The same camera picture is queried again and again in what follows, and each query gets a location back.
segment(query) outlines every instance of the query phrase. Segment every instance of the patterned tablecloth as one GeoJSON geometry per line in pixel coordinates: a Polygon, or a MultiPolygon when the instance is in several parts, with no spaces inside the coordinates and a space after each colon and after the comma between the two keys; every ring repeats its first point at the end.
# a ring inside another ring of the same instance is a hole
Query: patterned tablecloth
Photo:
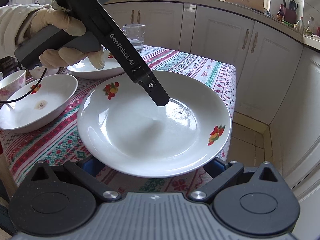
{"type": "MultiPolygon", "coordinates": [[[[195,78],[211,87],[227,105],[233,117],[236,95],[236,71],[223,64],[195,55],[163,48],[145,46],[141,56],[152,70],[166,70],[195,78]]],[[[83,159],[90,153],[82,143],[76,126],[79,105],[85,96],[104,80],[78,79],[79,86],[69,106],[53,122],[28,134],[0,131],[0,141],[13,175],[19,185],[33,164],[47,160],[49,165],[62,165],[70,159],[83,159]]],[[[218,157],[227,158],[229,143],[218,157]]],[[[137,178],[105,167],[97,178],[121,193],[126,191],[184,191],[188,193],[211,180],[200,168],[189,174],[166,179],[137,178]]]]}

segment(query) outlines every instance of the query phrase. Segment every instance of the hanging cord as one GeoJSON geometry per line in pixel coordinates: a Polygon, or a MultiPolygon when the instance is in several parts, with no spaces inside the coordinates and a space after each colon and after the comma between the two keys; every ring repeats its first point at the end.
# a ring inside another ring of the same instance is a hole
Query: hanging cord
{"type": "MultiPolygon", "coordinates": [[[[40,82],[42,81],[45,73],[47,72],[47,68],[45,68],[44,72],[42,73],[42,76],[41,78],[39,79],[38,83],[35,85],[35,88],[40,84],[40,82]]],[[[8,103],[14,103],[14,102],[17,102],[17,101],[20,101],[21,99],[25,98],[26,96],[28,96],[29,94],[31,94],[33,92],[34,88],[32,88],[28,93],[26,93],[24,96],[20,97],[20,98],[17,98],[17,99],[14,99],[14,100],[10,100],[10,101],[1,101],[0,100],[0,103],[1,104],[8,104],[8,103]]]]}

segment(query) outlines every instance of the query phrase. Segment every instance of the glass mug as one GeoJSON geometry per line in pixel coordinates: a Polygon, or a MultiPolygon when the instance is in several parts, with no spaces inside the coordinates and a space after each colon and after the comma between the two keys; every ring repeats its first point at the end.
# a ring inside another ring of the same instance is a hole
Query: glass mug
{"type": "Polygon", "coordinates": [[[122,30],[134,48],[138,52],[142,51],[146,26],[144,24],[127,24],[123,26],[122,30]]]}

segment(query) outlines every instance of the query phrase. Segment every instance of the metal bolt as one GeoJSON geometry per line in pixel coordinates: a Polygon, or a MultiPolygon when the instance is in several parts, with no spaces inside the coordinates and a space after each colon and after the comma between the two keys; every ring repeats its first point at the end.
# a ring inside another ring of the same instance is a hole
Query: metal bolt
{"type": "Polygon", "coordinates": [[[206,196],[207,194],[202,191],[194,191],[191,193],[191,197],[194,199],[204,199],[206,196]]]}
{"type": "Polygon", "coordinates": [[[102,195],[107,199],[115,199],[119,197],[119,193],[113,190],[105,191],[102,195]]]}

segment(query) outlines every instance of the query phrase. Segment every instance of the sleeve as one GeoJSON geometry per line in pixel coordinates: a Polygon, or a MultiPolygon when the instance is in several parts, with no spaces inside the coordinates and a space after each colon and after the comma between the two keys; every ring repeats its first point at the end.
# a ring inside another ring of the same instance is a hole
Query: sleeve
{"type": "Polygon", "coordinates": [[[51,8],[50,5],[14,4],[0,7],[0,59],[11,56],[25,38],[30,22],[36,12],[42,8],[51,8]]]}

